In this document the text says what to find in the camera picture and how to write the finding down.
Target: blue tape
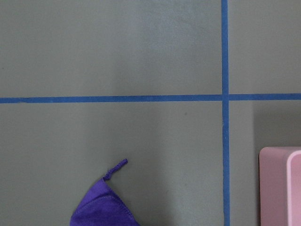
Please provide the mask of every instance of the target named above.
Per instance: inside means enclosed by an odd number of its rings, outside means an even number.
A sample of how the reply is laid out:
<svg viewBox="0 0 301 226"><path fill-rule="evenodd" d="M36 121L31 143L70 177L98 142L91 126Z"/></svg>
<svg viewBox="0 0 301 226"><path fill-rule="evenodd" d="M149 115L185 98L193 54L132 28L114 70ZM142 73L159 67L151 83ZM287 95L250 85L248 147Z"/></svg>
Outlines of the blue tape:
<svg viewBox="0 0 301 226"><path fill-rule="evenodd" d="M301 100L301 93L230 94L229 100Z"/></svg>
<svg viewBox="0 0 301 226"><path fill-rule="evenodd" d="M228 2L222 0L222 162L224 225L230 226Z"/></svg>
<svg viewBox="0 0 301 226"><path fill-rule="evenodd" d="M167 102L167 101L221 101L221 100L222 100L221 95L103 96L103 97L5 97L5 98L0 98L0 104Z"/></svg>

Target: purple cloth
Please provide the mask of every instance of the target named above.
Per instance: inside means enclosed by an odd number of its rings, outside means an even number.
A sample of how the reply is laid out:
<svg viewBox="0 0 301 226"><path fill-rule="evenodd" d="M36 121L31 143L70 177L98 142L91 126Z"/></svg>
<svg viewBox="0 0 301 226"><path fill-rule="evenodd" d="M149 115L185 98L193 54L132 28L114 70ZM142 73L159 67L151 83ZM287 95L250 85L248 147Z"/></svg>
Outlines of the purple cloth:
<svg viewBox="0 0 301 226"><path fill-rule="evenodd" d="M126 159L90 188L72 215L70 226L139 226L130 210L105 183L125 164Z"/></svg>

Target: purple towel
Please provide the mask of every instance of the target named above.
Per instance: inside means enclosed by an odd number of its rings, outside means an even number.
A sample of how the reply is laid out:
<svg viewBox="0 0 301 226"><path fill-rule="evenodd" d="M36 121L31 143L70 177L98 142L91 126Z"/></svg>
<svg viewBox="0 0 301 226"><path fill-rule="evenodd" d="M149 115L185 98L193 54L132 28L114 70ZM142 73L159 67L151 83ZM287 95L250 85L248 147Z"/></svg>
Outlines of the purple towel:
<svg viewBox="0 0 301 226"><path fill-rule="evenodd" d="M125 164L127 159L90 188L72 215L70 226L139 226L130 210L105 183Z"/></svg>

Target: gray floor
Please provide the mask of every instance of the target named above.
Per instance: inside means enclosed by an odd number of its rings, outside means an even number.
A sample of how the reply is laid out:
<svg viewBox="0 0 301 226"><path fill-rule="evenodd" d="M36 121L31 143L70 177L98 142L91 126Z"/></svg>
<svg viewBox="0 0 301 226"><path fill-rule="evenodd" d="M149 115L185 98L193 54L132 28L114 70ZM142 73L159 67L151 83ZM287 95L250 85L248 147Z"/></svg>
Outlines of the gray floor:
<svg viewBox="0 0 301 226"><path fill-rule="evenodd" d="M0 0L0 97L221 94L219 0ZM230 93L300 93L298 0L229 0ZM301 101L230 102L231 226ZM0 104L0 225L61 226L108 184L142 226L222 226L222 103Z"/></svg>

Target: purple hanging loop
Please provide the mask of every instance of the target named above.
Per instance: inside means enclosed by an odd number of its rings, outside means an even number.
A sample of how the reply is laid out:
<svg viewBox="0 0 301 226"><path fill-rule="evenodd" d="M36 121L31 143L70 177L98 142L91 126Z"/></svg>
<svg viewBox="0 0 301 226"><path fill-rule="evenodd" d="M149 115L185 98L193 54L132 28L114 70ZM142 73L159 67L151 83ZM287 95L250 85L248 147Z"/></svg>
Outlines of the purple hanging loop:
<svg viewBox="0 0 301 226"><path fill-rule="evenodd" d="M121 167L123 167L125 164L127 164L127 159L122 160L118 165L116 165L114 168L110 169L107 174L103 177L104 181L110 180L113 173L120 170Z"/></svg>

